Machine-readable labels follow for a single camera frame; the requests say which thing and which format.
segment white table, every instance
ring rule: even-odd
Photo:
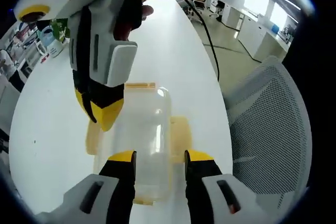
[[[201,39],[175,0],[150,0],[154,14],[133,31],[138,43],[129,82],[168,89],[172,115],[189,120],[193,147],[232,173],[232,147],[224,101]],[[74,92],[67,49],[38,63],[19,98],[10,133],[10,169],[34,213],[51,211],[63,194],[93,171],[86,153],[88,117]],[[187,223],[184,166],[174,168],[167,202],[133,205],[131,223]]]

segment plastic container lid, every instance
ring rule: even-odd
[[[170,191],[170,116],[171,100],[164,88],[155,85],[128,84],[124,105],[112,129],[99,132],[94,173],[99,173],[107,159],[116,153],[134,150],[135,201],[152,204]]]

